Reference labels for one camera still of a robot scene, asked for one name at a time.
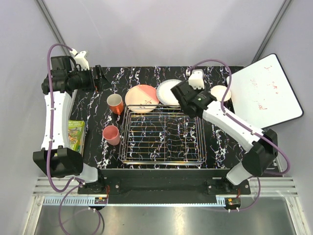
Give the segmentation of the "orange white bowl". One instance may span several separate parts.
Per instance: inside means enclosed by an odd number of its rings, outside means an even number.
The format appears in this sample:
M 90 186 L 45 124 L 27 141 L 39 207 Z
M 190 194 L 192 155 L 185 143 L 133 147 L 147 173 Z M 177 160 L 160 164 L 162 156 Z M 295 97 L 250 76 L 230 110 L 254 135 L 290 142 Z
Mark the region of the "orange white bowl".
M 217 85 L 211 88 L 210 93 L 217 98 L 218 101 L 222 100 L 222 97 L 226 91 L 227 87 L 222 85 Z M 224 99 L 224 102 L 231 99 L 231 92 L 228 91 L 226 94 L 226 97 Z

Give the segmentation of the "white grey rimmed plate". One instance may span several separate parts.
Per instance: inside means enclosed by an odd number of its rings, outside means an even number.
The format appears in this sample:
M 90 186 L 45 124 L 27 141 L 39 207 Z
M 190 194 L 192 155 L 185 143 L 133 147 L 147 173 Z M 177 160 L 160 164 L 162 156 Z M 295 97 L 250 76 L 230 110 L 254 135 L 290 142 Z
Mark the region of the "white grey rimmed plate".
M 156 89 L 156 95 L 162 104 L 171 107 L 179 106 L 179 102 L 173 95 L 171 89 L 180 82 L 181 80 L 178 79 L 169 79 L 160 83 Z

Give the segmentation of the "pink cream floral plate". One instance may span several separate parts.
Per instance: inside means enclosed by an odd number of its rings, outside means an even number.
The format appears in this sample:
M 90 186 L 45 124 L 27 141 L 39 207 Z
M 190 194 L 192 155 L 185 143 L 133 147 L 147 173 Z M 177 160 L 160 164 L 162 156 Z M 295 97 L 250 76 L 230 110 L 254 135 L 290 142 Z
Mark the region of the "pink cream floral plate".
M 150 85 L 137 85 L 125 95 L 126 107 L 136 113 L 151 112 L 159 104 L 156 88 Z

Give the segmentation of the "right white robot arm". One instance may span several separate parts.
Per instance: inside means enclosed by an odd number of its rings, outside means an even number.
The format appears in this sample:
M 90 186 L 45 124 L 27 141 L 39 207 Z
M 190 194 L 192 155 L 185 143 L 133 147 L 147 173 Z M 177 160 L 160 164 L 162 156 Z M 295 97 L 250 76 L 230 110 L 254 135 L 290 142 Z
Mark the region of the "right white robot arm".
M 277 134 L 249 126 L 205 90 L 195 90 L 187 81 L 171 88 L 182 111 L 191 118 L 202 118 L 236 140 L 246 151 L 243 160 L 233 166 L 222 181 L 224 192 L 233 194 L 240 183 L 253 176 L 262 176 L 278 156 Z

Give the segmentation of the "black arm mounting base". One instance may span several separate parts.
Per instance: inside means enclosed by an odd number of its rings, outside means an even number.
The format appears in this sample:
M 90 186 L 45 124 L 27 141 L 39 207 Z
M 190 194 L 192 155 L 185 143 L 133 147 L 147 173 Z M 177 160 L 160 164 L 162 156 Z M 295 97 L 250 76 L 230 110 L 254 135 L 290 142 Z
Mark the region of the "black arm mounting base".
M 128 191 L 198 190 L 217 194 L 251 194 L 248 180 L 235 186 L 226 180 L 227 169 L 104 169 L 102 186 L 80 188 L 79 194 L 102 194 L 105 186 L 111 194 Z

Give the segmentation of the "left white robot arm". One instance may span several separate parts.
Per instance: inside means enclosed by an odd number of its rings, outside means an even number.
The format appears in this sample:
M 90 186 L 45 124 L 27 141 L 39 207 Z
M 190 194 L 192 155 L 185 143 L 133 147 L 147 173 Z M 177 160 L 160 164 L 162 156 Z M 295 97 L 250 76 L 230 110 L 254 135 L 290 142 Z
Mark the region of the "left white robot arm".
M 47 176 L 55 178 L 76 177 L 89 184 L 92 192 L 105 190 L 105 181 L 99 178 L 95 167 L 86 165 L 80 153 L 70 149 L 68 120 L 73 93 L 102 92 L 112 85 L 102 67 L 89 67 L 86 51 L 71 56 L 51 58 L 52 69 L 42 83 L 45 95 L 45 135 L 41 149 L 33 153 L 33 161 Z

